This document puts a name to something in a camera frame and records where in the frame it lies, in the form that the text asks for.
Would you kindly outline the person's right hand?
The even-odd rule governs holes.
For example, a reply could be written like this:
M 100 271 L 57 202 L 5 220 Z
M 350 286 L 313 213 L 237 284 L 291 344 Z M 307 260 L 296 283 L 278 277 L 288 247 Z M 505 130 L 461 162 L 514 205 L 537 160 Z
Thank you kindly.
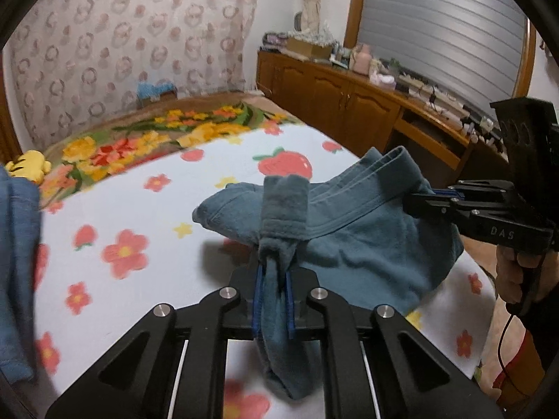
M 500 298 L 508 304 L 518 304 L 522 298 L 521 285 L 529 270 L 540 265 L 541 256 L 515 254 L 511 248 L 496 247 L 495 287 Z M 535 300 L 542 300 L 558 285 L 558 253 L 550 251 L 541 265 L 539 288 Z

